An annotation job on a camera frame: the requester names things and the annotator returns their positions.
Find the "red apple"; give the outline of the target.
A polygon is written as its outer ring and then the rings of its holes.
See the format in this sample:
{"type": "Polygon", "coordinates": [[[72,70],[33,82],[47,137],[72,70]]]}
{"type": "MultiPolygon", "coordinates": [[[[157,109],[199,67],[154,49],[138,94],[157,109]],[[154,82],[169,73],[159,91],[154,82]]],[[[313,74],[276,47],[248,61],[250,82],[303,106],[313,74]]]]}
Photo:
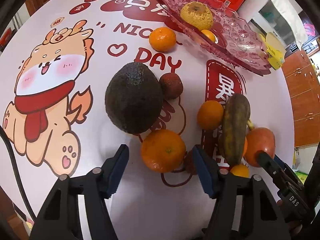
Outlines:
{"type": "Polygon", "coordinates": [[[272,159],[275,155],[276,140],[274,133],[265,127],[258,127],[248,132],[247,151],[244,155],[247,163],[253,167],[260,167],[257,162],[257,155],[266,152],[272,159]]]}

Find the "overripe brown banana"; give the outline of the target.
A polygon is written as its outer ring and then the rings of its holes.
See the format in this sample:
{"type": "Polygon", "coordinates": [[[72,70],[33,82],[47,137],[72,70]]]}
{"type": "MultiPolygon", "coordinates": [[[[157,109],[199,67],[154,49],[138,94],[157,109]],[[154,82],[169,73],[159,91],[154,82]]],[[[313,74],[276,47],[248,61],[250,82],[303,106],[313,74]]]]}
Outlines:
{"type": "Polygon", "coordinates": [[[250,104],[244,95],[236,93],[228,99],[222,121],[222,143],[230,167],[241,163],[250,115],[250,104]]]}

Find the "small orange mandarin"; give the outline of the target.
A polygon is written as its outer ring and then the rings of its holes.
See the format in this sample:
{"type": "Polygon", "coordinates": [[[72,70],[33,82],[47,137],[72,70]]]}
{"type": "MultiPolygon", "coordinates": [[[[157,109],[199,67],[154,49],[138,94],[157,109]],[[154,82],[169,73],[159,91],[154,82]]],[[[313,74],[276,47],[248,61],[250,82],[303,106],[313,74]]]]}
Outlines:
{"type": "Polygon", "coordinates": [[[204,130],[215,130],[223,120],[224,108],[214,100],[204,102],[197,113],[197,124],[204,130]]]}

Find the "large orange mandarin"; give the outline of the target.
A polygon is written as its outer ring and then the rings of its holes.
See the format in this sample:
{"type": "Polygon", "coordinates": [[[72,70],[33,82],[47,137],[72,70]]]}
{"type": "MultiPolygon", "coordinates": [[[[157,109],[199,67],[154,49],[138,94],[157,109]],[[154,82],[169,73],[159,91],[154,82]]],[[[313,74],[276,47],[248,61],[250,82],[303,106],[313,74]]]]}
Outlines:
{"type": "Polygon", "coordinates": [[[168,173],[183,163],[186,146],[182,138],[168,129],[152,131],[142,142],[140,155],[152,171],[168,173]]]}

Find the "red lychee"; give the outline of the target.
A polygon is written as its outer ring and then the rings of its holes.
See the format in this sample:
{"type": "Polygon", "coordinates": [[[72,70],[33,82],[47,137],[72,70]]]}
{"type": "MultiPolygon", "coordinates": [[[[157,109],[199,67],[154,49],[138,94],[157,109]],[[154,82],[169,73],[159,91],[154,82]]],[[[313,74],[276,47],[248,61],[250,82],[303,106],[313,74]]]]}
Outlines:
{"type": "Polygon", "coordinates": [[[183,83],[176,73],[165,73],[159,83],[165,100],[174,100],[183,93],[183,83]]]}

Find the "dark green avocado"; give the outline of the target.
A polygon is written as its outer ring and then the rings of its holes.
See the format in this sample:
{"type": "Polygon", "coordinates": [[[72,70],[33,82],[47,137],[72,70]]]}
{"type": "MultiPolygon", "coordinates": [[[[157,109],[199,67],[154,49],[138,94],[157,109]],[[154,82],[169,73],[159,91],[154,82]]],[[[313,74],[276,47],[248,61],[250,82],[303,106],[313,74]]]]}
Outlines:
{"type": "Polygon", "coordinates": [[[111,122],[129,134],[147,131],[163,106],[161,85],[143,63],[124,65],[111,79],[105,92],[105,109],[111,122]]]}

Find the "yellow tissue pack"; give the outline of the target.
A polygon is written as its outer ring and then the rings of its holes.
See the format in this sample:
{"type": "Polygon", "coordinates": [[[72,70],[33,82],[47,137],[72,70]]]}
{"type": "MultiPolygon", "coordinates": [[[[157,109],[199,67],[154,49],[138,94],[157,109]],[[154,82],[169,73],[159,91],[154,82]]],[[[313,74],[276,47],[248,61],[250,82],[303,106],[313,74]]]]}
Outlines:
{"type": "Polygon", "coordinates": [[[269,64],[274,70],[278,70],[285,62],[284,56],[286,50],[282,43],[273,33],[267,33],[265,36],[259,34],[259,39],[263,43],[262,50],[266,54],[269,64]]]}

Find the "pink glass fruit plate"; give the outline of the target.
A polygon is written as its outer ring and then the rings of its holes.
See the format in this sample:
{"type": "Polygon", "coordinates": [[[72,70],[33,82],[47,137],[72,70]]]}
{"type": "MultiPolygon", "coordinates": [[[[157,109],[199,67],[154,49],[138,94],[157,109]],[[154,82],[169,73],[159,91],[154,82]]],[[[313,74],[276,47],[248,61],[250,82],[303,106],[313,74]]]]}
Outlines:
{"type": "Polygon", "coordinates": [[[226,7],[221,0],[156,1],[183,33],[209,53],[260,76],[271,73],[266,46],[247,22],[240,18],[236,11],[226,7]],[[215,42],[181,18],[180,10],[190,2],[203,3],[210,9],[214,20],[210,31],[215,36],[215,42]]]}

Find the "orange in plate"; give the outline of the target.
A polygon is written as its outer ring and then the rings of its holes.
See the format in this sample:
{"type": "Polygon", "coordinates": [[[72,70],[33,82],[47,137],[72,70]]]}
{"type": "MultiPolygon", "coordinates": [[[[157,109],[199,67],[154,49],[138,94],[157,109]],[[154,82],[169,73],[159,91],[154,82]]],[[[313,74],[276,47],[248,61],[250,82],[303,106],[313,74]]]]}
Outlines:
{"type": "Polygon", "coordinates": [[[215,35],[210,30],[202,30],[201,33],[203,33],[207,38],[209,38],[213,43],[216,41],[215,35]]]}

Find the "white water dispenser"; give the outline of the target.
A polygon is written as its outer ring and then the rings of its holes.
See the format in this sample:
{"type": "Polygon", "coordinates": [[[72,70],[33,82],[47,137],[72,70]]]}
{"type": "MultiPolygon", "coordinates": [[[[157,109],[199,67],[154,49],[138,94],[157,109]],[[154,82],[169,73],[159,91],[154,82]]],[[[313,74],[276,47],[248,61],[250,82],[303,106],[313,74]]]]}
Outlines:
{"type": "Polygon", "coordinates": [[[238,15],[263,33],[273,33],[285,48],[299,50],[308,40],[304,24],[289,0],[245,0],[238,15]]]}

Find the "yellow speckled pear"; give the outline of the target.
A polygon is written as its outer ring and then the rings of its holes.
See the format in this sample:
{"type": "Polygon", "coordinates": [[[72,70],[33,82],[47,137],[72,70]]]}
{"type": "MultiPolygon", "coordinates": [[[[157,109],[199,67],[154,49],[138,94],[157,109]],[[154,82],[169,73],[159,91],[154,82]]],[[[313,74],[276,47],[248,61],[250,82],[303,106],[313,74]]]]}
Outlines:
{"type": "Polygon", "coordinates": [[[201,2],[189,2],[184,5],[180,10],[180,17],[200,31],[209,30],[214,23],[211,10],[201,2]]]}

